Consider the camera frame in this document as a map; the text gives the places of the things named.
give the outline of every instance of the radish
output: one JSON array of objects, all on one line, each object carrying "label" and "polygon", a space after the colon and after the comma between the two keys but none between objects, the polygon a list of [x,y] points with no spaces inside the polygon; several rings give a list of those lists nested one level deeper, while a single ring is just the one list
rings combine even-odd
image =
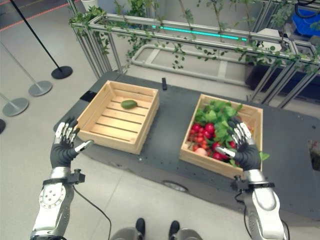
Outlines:
[{"label": "radish", "polygon": [[208,156],[208,153],[205,149],[202,147],[199,147],[197,150],[194,151],[197,154],[203,155],[203,156]]}]

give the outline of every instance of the plant pot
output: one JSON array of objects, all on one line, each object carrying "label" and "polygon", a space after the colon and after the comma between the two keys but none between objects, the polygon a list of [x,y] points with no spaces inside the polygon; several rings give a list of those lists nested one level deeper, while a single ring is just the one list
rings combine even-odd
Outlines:
[{"label": "plant pot", "polygon": [[99,7],[98,0],[81,0],[85,10],[88,12],[90,7]]}]

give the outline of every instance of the black shoe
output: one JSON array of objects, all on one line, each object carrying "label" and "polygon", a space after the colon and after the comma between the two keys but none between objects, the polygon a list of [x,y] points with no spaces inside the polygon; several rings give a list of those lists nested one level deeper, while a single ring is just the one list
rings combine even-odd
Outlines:
[{"label": "black shoe", "polygon": [[136,221],[135,228],[138,230],[139,233],[142,234],[143,237],[145,236],[145,234],[146,234],[146,222],[145,222],[145,220],[143,218],[140,217]]},{"label": "black shoe", "polygon": [[170,229],[169,229],[169,240],[173,239],[172,235],[176,234],[180,229],[180,224],[178,221],[174,220],[171,223]]}]

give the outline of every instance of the wooden crate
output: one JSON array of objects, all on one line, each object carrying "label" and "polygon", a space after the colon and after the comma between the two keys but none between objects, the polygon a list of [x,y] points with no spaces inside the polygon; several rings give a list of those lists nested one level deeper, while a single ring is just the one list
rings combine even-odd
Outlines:
[{"label": "wooden crate", "polygon": [[[210,104],[212,100],[231,102],[233,108],[236,108],[240,105],[240,103],[234,101],[228,101],[222,98],[201,94],[181,146],[180,159],[231,179],[233,179],[235,175],[243,176],[243,170],[240,167],[234,167],[229,163],[225,163],[208,156],[199,155],[192,150],[189,150],[191,143],[188,141],[188,136],[195,120],[196,111],[198,108],[204,109],[205,105]],[[261,108],[243,104],[241,110],[238,112],[238,115],[241,116],[242,120],[246,124],[253,127],[253,138],[259,151],[262,151],[263,110]]]},{"label": "wooden crate", "polygon": [[[124,109],[124,100],[134,100],[138,106]],[[78,136],[138,155],[158,107],[157,89],[108,80],[77,119]]]}]

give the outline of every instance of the robot finger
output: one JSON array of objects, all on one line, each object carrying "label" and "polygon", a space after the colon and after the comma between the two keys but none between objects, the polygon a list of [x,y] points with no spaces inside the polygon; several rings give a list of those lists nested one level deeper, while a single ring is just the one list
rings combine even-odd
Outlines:
[{"label": "robot finger", "polygon": [[62,140],[62,132],[65,127],[66,123],[65,122],[60,122],[59,126],[57,127],[54,135],[54,144],[60,144]]},{"label": "robot finger", "polygon": [[238,143],[241,145],[244,143],[244,139],[239,131],[239,129],[236,127],[233,129],[233,131],[235,132],[234,137],[237,139]]},{"label": "robot finger", "polygon": [[237,147],[239,147],[240,144],[239,144],[238,139],[235,137],[235,133],[234,133],[233,131],[229,130],[229,129],[227,130],[227,132],[228,132],[228,134],[232,137],[235,145],[236,145]]},{"label": "robot finger", "polygon": [[74,116],[73,117],[69,117],[68,121],[65,122],[65,126],[64,126],[63,131],[62,131],[62,138],[66,139],[67,130],[69,128],[70,123],[72,123],[74,119],[75,119]]},{"label": "robot finger", "polygon": [[69,143],[72,144],[78,134],[78,132],[80,131],[80,128],[77,128],[76,130],[73,131],[73,133],[70,134],[69,136]]},{"label": "robot finger", "polygon": [[80,153],[82,152],[83,150],[85,150],[87,147],[91,146],[92,144],[94,144],[95,142],[93,140],[89,140],[89,141],[86,141],[86,142],[83,142],[82,144],[80,144],[79,146],[75,147],[74,148],[74,151],[76,153]]},{"label": "robot finger", "polygon": [[235,157],[235,155],[236,155],[236,153],[235,152],[233,152],[233,151],[231,151],[231,150],[229,150],[229,149],[227,149],[227,148],[225,148],[225,147],[222,147],[222,146],[217,146],[216,148],[215,148],[215,150],[218,152],[218,153],[220,153],[220,154],[223,154],[223,155],[227,155],[228,157],[230,157],[230,158],[234,158]]},{"label": "robot finger", "polygon": [[251,132],[248,129],[247,125],[244,122],[242,122],[239,124],[239,126],[243,130],[245,138],[250,139],[252,137],[252,135],[251,135]]},{"label": "robot finger", "polygon": [[77,120],[73,120],[69,126],[68,126],[68,129],[65,133],[65,138],[68,140],[69,139],[69,136],[70,134],[74,131],[74,127],[78,124],[78,121]]}]

